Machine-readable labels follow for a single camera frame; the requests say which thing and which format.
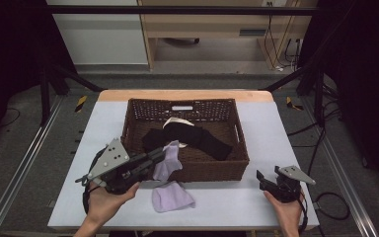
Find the white table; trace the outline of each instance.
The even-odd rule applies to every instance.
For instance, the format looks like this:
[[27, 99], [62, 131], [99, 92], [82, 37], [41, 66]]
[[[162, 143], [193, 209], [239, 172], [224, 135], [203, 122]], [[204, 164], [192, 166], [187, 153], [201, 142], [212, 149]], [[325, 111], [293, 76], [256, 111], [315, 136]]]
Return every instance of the white table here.
[[[185, 183], [195, 208], [158, 213], [151, 201], [158, 182], [143, 182], [102, 230], [264, 230], [277, 229], [272, 206], [260, 190], [256, 172], [275, 182], [274, 166], [299, 167], [286, 136], [277, 107], [268, 92], [258, 91], [105, 91], [89, 119], [75, 158], [66, 176], [48, 226], [77, 229], [85, 212], [84, 188], [75, 180], [87, 174], [95, 154], [114, 137], [120, 137], [129, 98], [185, 100], [235, 98], [246, 139], [250, 163], [240, 182]], [[308, 229], [319, 225], [309, 192]]]

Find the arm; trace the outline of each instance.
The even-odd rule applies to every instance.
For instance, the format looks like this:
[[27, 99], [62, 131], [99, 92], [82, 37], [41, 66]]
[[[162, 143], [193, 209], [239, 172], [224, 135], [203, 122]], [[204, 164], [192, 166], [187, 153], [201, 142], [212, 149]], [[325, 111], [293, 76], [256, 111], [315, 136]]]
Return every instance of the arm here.
[[[90, 190], [97, 185], [91, 182]], [[74, 237], [93, 237], [103, 225], [118, 212], [128, 200], [135, 197], [139, 183], [134, 184], [125, 194], [109, 194], [106, 189], [97, 188], [90, 193], [89, 211]]]
[[301, 207], [298, 201], [282, 203], [268, 191], [264, 191], [264, 195], [272, 204], [276, 212], [276, 216], [278, 217], [278, 222], [284, 236], [299, 236], [298, 224], [300, 222]]

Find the black curtain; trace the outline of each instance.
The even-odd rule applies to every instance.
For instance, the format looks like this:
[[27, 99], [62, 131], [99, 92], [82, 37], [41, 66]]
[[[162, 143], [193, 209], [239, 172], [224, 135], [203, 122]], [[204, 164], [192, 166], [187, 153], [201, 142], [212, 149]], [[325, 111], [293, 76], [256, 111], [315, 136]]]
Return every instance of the black curtain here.
[[[338, 1], [320, 0], [324, 7]], [[304, 39], [300, 65], [325, 40], [329, 24], [313, 17]], [[379, 170], [379, 1], [357, 0], [337, 41], [323, 56], [324, 71], [337, 84], [343, 118], [370, 167]]]
[[[0, 120], [13, 95], [39, 84], [44, 58], [76, 73], [52, 15], [21, 14], [30, 5], [46, 2], [0, 1]], [[67, 87], [62, 75], [54, 74], [51, 83]]]

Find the purple fabric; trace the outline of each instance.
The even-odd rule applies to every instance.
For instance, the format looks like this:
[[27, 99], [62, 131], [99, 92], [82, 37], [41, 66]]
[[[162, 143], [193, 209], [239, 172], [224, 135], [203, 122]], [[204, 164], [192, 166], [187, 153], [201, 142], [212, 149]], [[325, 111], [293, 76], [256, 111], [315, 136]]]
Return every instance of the purple fabric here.
[[157, 212], [194, 207], [195, 201], [177, 182], [158, 187], [152, 192], [153, 207]]
[[153, 172], [154, 180], [167, 181], [172, 172], [183, 169], [183, 165], [178, 160], [179, 144], [180, 142], [175, 140], [164, 147], [165, 160], [156, 164]]

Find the wicker basket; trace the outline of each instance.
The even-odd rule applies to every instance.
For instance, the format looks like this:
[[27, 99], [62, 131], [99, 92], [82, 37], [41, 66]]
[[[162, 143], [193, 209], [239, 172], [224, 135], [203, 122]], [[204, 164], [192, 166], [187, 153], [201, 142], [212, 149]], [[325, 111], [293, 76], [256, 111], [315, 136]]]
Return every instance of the wicker basket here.
[[162, 129], [170, 117], [186, 119], [207, 129], [213, 136], [233, 147], [224, 161], [186, 147], [179, 151], [183, 170], [169, 180], [178, 182], [240, 181], [249, 164], [245, 138], [234, 99], [163, 101], [130, 99], [121, 142], [128, 152], [142, 153], [142, 137], [151, 129]]

